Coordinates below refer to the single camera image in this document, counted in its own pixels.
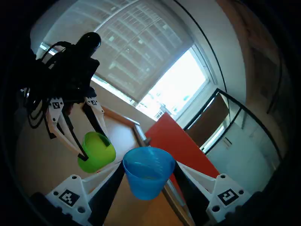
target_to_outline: red panel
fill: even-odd
[[[213,178],[219,175],[219,172],[194,141],[167,113],[164,113],[145,135],[147,138],[151,138],[150,145],[152,147],[167,151],[180,163]],[[170,179],[176,189],[180,191],[174,175]]]

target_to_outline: window blind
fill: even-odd
[[[81,0],[56,22],[45,43],[76,43],[97,32],[102,43],[92,58],[112,86],[140,102],[168,68],[192,46],[180,21],[157,2]]]

